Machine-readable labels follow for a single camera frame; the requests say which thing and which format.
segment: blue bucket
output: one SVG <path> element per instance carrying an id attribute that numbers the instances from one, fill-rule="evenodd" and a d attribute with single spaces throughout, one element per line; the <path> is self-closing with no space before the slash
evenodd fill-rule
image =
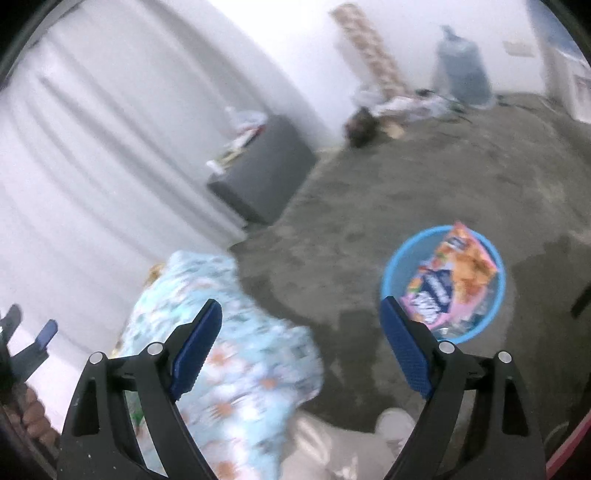
<path id="1" fill-rule="evenodd" d="M 441 225 L 428 228 L 406 240 L 398 251 L 392 256 L 382 279 L 382 299 L 393 296 L 400 299 L 406 293 L 406 289 L 412 278 L 417 273 L 421 262 L 431 258 L 437 246 L 442 242 L 446 234 L 452 229 L 452 225 Z M 453 343 L 463 343 L 473 339 L 481 333 L 501 308 L 505 295 L 505 266 L 499 252 L 491 242 L 478 232 L 472 231 L 474 236 L 486 248 L 495 262 L 498 273 L 489 285 L 488 308 L 484 314 L 476 318 L 474 326 L 464 335 L 450 338 Z"/>

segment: white cloth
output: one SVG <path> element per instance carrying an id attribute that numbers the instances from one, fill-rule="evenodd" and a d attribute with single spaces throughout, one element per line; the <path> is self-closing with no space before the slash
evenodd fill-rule
<path id="1" fill-rule="evenodd" d="M 338 429 L 299 410 L 290 422 L 281 480 L 383 480 L 397 456 L 380 435 Z"/>
<path id="2" fill-rule="evenodd" d="M 232 136 L 224 108 L 265 110 L 160 1 L 86 0 L 0 92 L 0 309 L 80 365 L 110 351 L 155 262 L 221 253 L 242 221 L 206 190 Z"/>

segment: pink packaging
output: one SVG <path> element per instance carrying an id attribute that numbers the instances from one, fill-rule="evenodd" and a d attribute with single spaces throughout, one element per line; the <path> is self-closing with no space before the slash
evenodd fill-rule
<path id="1" fill-rule="evenodd" d="M 496 272 L 486 249 L 456 222 L 433 256 L 418 268 L 402 304 L 413 320 L 430 330 L 469 319 Z"/>

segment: metal screw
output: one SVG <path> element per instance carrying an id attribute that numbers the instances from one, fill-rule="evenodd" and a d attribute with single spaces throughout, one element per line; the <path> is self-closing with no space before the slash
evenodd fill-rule
<path id="1" fill-rule="evenodd" d="M 158 355 L 162 350 L 164 350 L 162 343 L 154 342 L 148 345 L 148 353 L 150 355 Z"/>
<path id="2" fill-rule="evenodd" d="M 443 353 L 453 353 L 453 351 L 456 349 L 456 347 L 454 347 L 453 343 L 451 343 L 451 342 L 441 342 L 439 344 L 439 349 Z"/>
<path id="3" fill-rule="evenodd" d="M 510 364 L 513 357 L 509 352 L 499 352 L 499 360 L 504 364 Z"/>
<path id="4" fill-rule="evenodd" d="M 91 364 L 93 364 L 93 365 L 96 365 L 102 359 L 103 359 L 103 353 L 102 352 L 95 352 L 90 357 L 88 357 L 89 362 Z"/>

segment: floral fabric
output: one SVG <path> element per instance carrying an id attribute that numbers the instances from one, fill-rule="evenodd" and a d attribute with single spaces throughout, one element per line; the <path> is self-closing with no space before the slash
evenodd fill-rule
<path id="1" fill-rule="evenodd" d="M 173 254 L 135 305 L 117 355 L 163 342 L 210 298 L 222 305 L 222 328 L 177 407 L 220 480 L 277 480 L 287 422 L 320 391 L 322 363 L 307 328 L 270 316 L 242 292 L 232 258 Z M 130 409 L 146 465 L 164 473 L 137 402 Z"/>

